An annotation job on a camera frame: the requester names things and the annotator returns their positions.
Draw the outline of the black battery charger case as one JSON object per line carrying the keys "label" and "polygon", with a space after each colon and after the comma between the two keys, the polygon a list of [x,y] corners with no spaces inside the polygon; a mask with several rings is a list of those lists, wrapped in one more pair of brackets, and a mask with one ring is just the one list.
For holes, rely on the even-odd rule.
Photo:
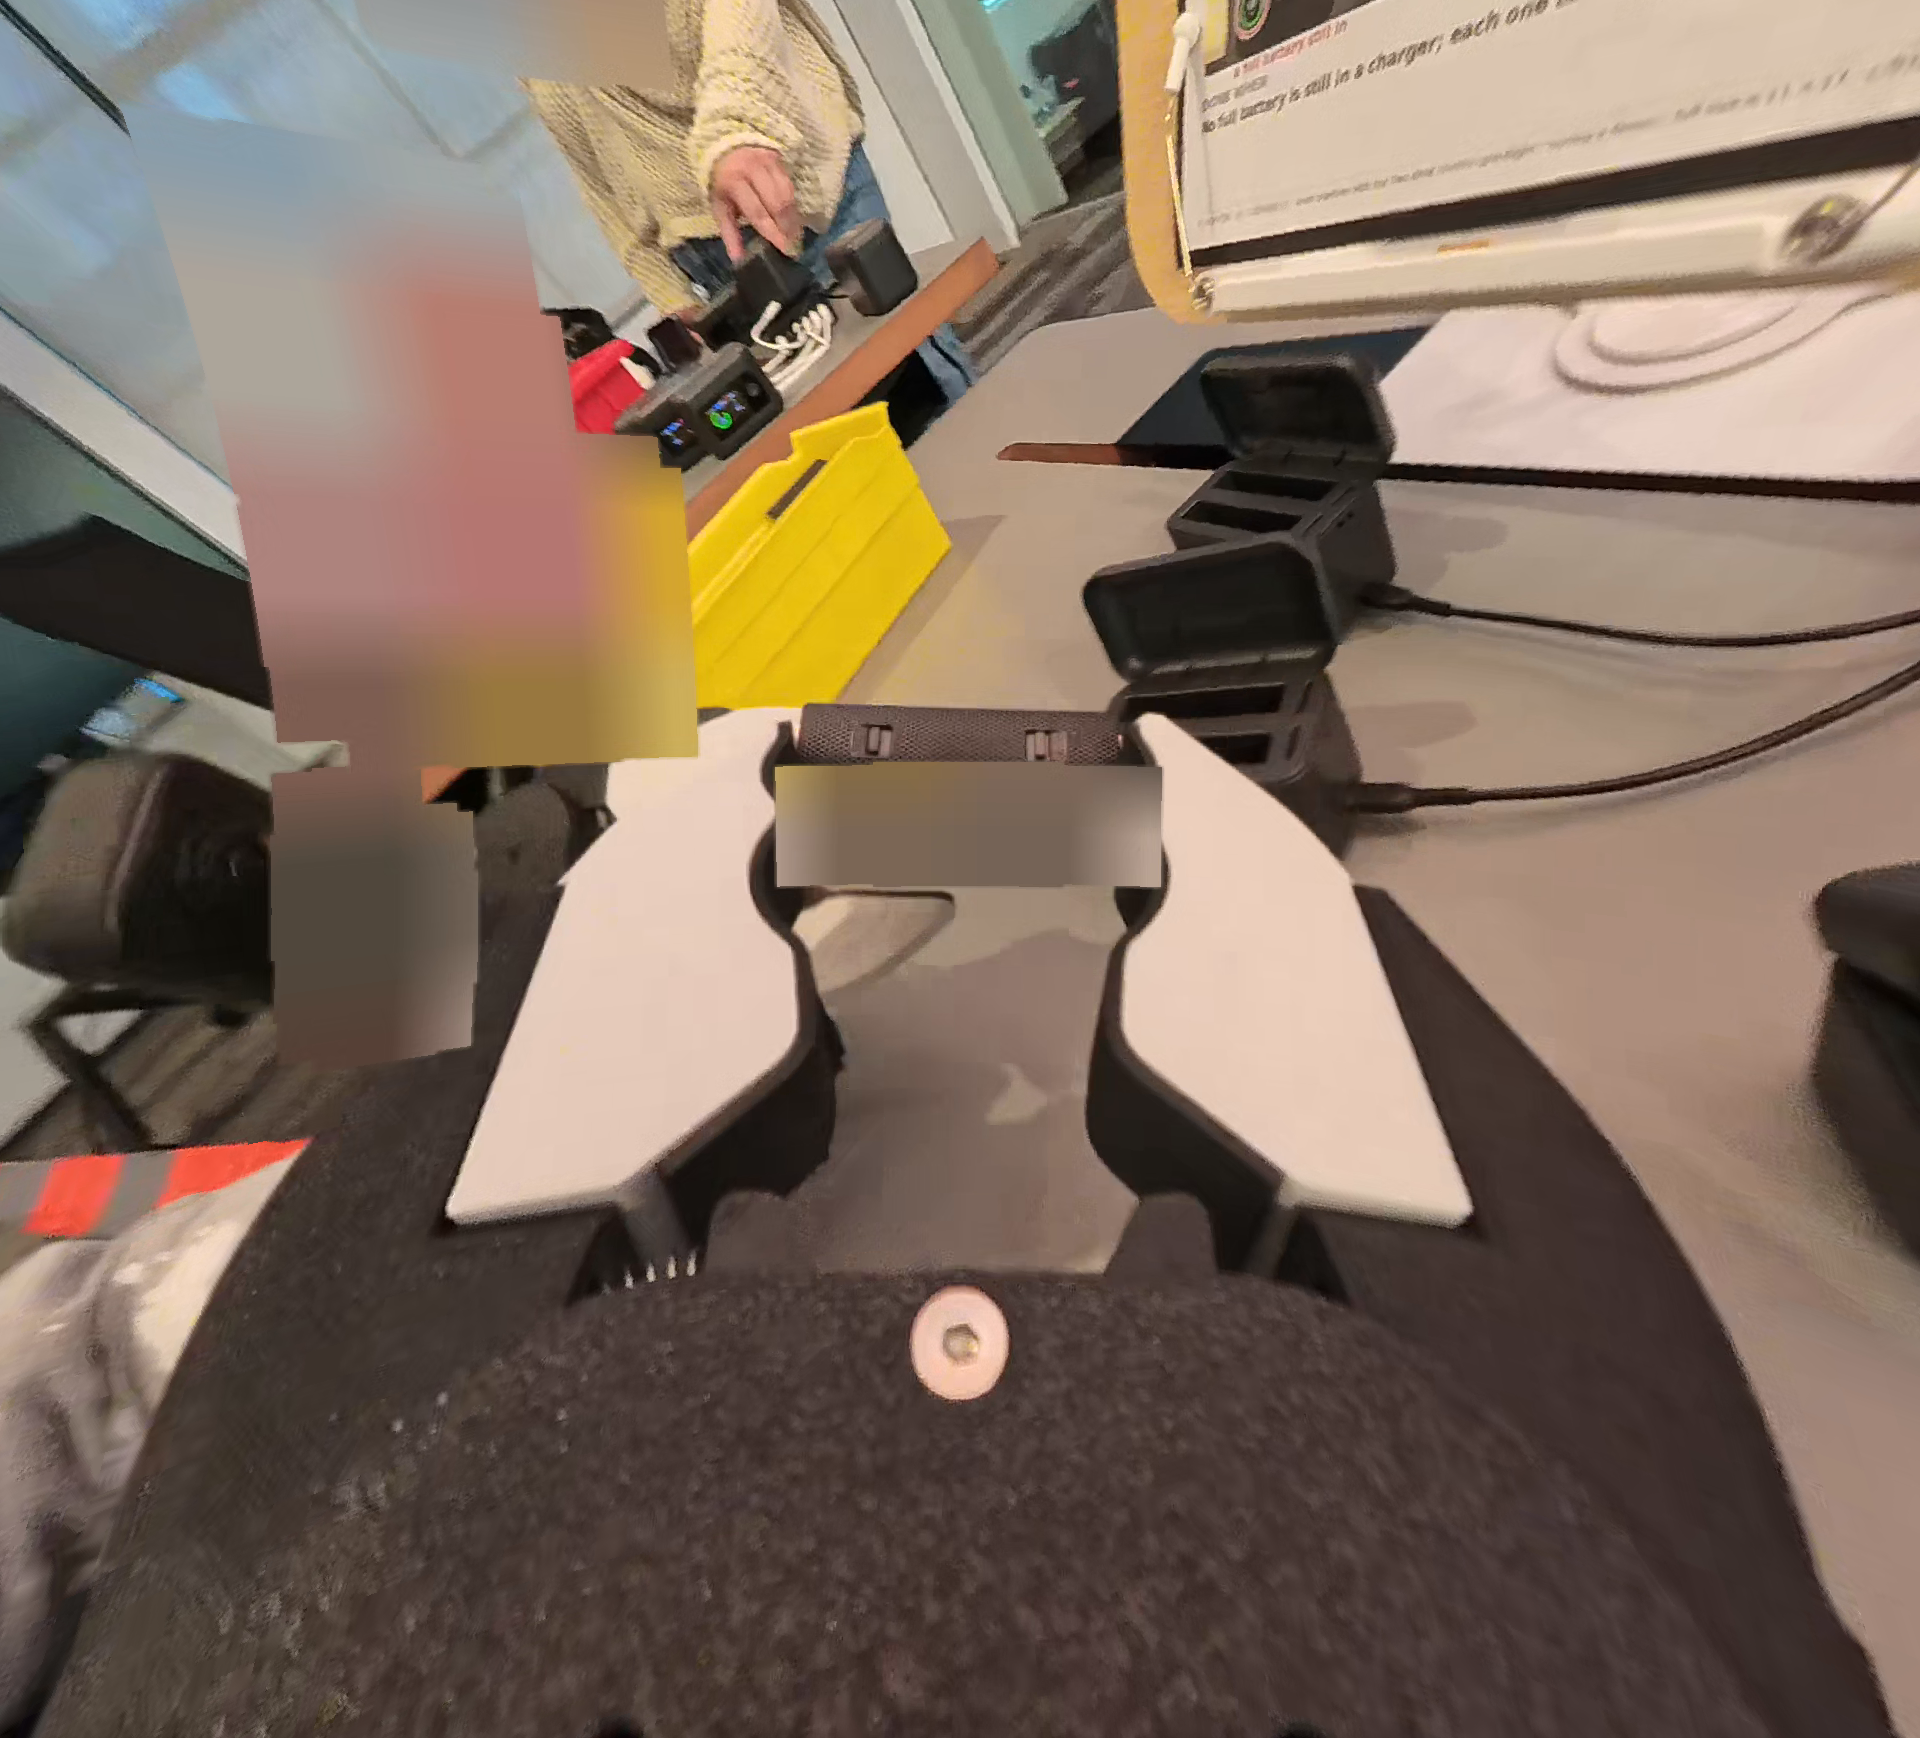
{"label": "black battery charger case", "polygon": [[1814,1098],[1864,1185],[1916,1192],[1918,866],[1834,880],[1811,920],[1830,963]]}
{"label": "black battery charger case", "polygon": [[1360,358],[1243,348],[1194,370],[1222,463],[1167,518],[1177,551],[1284,538],[1346,630],[1397,559],[1380,502],[1395,435]]}
{"label": "black battery charger case", "polygon": [[617,418],[614,435],[649,438],[681,473],[727,461],[783,410],[781,387],[751,348],[728,345],[662,379]]}
{"label": "black battery charger case", "polygon": [[1119,677],[1116,722],[1177,722],[1348,853],[1361,761],[1331,687],[1331,605],[1306,548],[1267,536],[1126,561],[1093,572],[1082,605]]}

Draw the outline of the wooden instruction board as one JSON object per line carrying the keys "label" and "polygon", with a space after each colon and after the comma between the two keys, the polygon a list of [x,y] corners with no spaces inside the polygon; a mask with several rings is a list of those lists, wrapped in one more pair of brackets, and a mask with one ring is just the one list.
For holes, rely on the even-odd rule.
{"label": "wooden instruction board", "polygon": [[1141,284],[1222,324],[1218,264],[1916,175],[1916,6],[1116,0]]}

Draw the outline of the wooden work table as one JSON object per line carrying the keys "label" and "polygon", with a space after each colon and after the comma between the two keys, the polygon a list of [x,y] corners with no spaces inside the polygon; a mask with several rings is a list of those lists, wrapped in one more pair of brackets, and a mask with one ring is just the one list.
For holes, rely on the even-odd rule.
{"label": "wooden work table", "polygon": [[830,416],[858,408],[883,391],[893,373],[939,329],[985,291],[999,271],[992,243],[946,245],[914,255],[921,287],[897,311],[883,317],[849,312],[834,324],[825,362],[802,377],[781,416],[727,461],[709,467],[711,477],[687,498],[684,529],[694,540],[753,475],[781,461],[793,438]]}

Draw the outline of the yellow plastic bin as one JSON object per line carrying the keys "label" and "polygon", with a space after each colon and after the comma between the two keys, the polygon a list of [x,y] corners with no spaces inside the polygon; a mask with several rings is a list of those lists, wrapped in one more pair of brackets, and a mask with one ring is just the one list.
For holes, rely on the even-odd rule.
{"label": "yellow plastic bin", "polygon": [[[768,525],[816,459],[826,469]],[[689,542],[698,707],[839,700],[948,551],[886,406],[801,430]]]}

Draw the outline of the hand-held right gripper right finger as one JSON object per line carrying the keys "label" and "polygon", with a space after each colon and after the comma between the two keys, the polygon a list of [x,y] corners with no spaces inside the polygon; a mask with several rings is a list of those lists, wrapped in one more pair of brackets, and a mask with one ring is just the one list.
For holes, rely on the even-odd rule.
{"label": "hand-held right gripper right finger", "polygon": [[1473,1198],[1343,861],[1162,714],[1126,727],[1158,781],[1157,871],[1114,892],[1084,1121],[1134,1198],[1213,1234],[1319,1210],[1460,1230]]}

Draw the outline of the white clip bar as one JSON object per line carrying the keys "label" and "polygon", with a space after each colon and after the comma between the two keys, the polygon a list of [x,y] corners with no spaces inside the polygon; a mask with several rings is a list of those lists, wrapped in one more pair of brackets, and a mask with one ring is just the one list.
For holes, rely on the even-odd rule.
{"label": "white clip bar", "polygon": [[1811,284],[1911,284],[1913,172],[1271,255],[1202,269],[1202,317],[1360,317]]}

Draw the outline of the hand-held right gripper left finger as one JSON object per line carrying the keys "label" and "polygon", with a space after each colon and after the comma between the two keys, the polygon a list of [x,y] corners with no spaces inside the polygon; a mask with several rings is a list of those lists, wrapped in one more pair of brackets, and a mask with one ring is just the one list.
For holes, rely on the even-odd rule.
{"label": "hand-held right gripper left finger", "polygon": [[687,1230],[828,1153],[837,1032],[775,883],[797,713],[725,713],[694,757],[612,764],[444,1211],[461,1228],[636,1205]]}

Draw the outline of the white base mat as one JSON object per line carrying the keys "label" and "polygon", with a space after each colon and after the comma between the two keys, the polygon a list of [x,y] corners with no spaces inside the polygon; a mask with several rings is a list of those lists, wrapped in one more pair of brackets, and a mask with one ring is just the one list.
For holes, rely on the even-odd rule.
{"label": "white base mat", "polygon": [[1711,484],[1916,484],[1913,291],[1892,291],[1781,358],[1643,397],[1555,377],[1550,353],[1571,311],[1456,311],[1433,324],[1382,383],[1395,461]]}

